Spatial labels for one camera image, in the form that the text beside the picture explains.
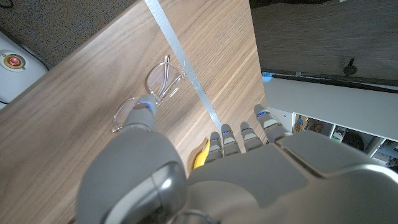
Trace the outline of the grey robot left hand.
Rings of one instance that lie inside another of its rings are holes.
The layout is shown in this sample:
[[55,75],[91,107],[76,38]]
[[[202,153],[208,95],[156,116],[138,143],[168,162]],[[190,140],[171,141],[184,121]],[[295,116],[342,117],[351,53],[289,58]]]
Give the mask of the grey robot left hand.
[[228,125],[211,136],[203,166],[185,172],[155,130],[157,106],[143,95],[86,170],[78,223],[396,223],[397,174],[318,133],[288,132],[254,111],[268,143],[241,124],[246,152]]

